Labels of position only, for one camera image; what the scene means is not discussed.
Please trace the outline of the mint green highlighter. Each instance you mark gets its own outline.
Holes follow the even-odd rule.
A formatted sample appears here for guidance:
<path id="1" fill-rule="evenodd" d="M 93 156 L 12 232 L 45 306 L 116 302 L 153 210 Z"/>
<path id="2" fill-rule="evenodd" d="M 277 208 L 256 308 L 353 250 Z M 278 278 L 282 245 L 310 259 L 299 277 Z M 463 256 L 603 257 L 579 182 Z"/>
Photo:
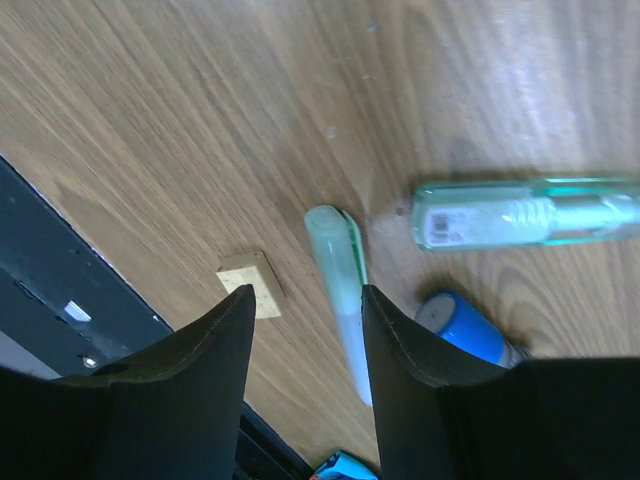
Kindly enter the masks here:
<path id="1" fill-rule="evenodd" d="M 360 229 L 346 211 L 319 205 L 304 216 L 347 365 L 361 401 L 372 404 L 363 336 L 362 289 L 368 283 Z"/>

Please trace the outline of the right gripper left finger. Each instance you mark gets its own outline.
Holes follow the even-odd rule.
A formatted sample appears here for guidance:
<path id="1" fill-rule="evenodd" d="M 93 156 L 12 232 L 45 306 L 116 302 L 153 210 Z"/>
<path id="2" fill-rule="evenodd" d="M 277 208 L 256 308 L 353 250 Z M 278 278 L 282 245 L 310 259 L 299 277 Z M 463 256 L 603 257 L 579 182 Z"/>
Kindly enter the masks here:
<path id="1" fill-rule="evenodd" d="M 229 479 L 256 299 L 251 286 L 89 376 L 1 372 L 5 479 Z"/>

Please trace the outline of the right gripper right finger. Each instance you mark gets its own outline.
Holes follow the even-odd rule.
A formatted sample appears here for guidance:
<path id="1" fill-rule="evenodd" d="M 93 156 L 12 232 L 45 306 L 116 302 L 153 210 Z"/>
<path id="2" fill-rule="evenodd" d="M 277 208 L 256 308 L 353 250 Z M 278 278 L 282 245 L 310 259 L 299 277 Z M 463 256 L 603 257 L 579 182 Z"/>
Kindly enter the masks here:
<path id="1" fill-rule="evenodd" d="M 504 369 L 363 290 L 363 329 L 386 479 L 635 479 L 639 362 L 527 360 Z"/>

